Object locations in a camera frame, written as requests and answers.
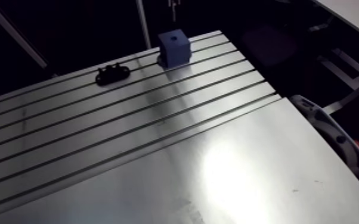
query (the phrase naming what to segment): dark background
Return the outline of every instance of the dark background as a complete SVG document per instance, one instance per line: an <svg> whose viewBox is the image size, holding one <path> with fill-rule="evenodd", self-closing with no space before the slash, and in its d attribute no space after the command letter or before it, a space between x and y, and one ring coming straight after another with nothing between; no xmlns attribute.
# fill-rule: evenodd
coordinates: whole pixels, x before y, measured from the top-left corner
<svg viewBox="0 0 359 224"><path fill-rule="evenodd" d="M306 86L309 91L301 94L325 106L349 90L315 57L340 47L359 61L359 33L334 19L324 36L305 42L305 29L325 21L330 14L311 1L295 2L181 0L174 23L167 0L143 0L152 46L157 46L157 35L162 32L180 28L192 37L219 29L264 76L266 71L259 61L242 47L243 32L270 24L290 33L302 43L303 55L309 57L286 65L286 71L295 76L313 75L315 79ZM135 0L119 4L102 0L0 0L0 11L47 60L51 71L60 75L146 49ZM0 26L0 94L49 78L50 74Z"/></svg>

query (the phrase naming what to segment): vertical rod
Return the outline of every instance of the vertical rod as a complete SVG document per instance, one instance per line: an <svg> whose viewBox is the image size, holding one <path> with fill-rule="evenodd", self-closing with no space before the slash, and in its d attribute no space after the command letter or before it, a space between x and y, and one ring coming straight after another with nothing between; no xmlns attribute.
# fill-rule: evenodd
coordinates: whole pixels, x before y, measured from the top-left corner
<svg viewBox="0 0 359 224"><path fill-rule="evenodd" d="M136 0L136 1L137 1L139 19L141 20L143 37L144 37L145 43L146 43L146 48L150 49L151 45L150 45L149 31L147 30L147 23L146 23L146 18L145 18L145 11L143 9L143 3L142 3L142 0Z"/></svg>
<svg viewBox="0 0 359 224"><path fill-rule="evenodd" d="M11 23L0 13L0 25L8 34L39 64L43 69L47 66L46 61L29 45L21 34L11 25Z"/></svg>

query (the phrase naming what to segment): aluminum t-slot table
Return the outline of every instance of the aluminum t-slot table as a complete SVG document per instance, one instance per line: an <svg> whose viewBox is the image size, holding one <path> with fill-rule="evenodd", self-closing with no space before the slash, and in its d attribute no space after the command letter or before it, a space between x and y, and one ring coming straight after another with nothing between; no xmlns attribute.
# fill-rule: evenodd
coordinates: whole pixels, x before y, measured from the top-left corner
<svg viewBox="0 0 359 224"><path fill-rule="evenodd" d="M356 223L359 181L220 32L0 96L0 223ZM106 87L96 69L131 76Z"/></svg>

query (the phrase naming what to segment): blue 3d printed block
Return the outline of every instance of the blue 3d printed block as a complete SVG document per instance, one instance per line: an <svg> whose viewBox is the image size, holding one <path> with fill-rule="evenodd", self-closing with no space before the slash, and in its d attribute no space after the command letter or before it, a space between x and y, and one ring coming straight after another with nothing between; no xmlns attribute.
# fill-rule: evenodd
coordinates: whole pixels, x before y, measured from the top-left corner
<svg viewBox="0 0 359 224"><path fill-rule="evenodd" d="M182 30L173 30L159 34L160 55L158 63L166 68L173 68L189 63L191 43Z"/></svg>

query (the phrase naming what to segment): black clamp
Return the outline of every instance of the black clamp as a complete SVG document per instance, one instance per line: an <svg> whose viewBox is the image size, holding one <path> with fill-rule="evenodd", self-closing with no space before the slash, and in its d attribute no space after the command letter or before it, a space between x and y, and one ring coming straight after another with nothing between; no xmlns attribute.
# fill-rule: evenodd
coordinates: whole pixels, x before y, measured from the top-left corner
<svg viewBox="0 0 359 224"><path fill-rule="evenodd" d="M131 71L126 66L120 66L118 63L113 66L106 66L105 69L97 69L99 74L96 76L96 84L104 86L113 82L118 82L126 79L131 74Z"/></svg>

